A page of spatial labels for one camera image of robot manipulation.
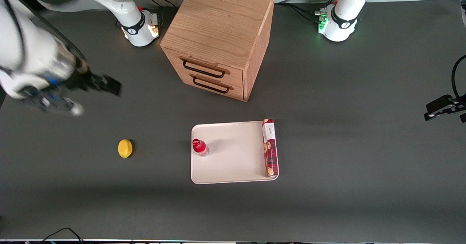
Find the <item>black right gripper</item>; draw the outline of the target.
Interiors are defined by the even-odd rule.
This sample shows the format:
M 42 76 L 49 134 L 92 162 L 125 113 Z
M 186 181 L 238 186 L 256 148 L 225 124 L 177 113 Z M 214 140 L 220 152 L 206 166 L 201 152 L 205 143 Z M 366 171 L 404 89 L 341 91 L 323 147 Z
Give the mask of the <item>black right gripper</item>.
M 98 76 L 93 74 L 90 70 L 85 73 L 79 72 L 75 69 L 68 78 L 68 90 L 106 90 L 115 96 L 120 97 L 123 85 L 110 76 Z

